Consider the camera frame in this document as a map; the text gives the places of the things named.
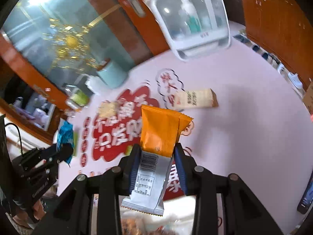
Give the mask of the person's left hand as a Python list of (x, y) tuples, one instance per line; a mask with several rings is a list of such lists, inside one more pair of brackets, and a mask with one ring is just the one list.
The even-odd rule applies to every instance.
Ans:
[[(43, 205), (40, 200), (38, 200), (32, 207), (33, 215), (37, 220), (41, 220), (46, 212), (43, 209)], [(13, 217), (14, 221), (26, 228), (34, 229), (36, 224), (32, 222), (30, 217), (28, 216), (27, 212), (20, 209), (19, 207), (16, 208), (16, 215)]]

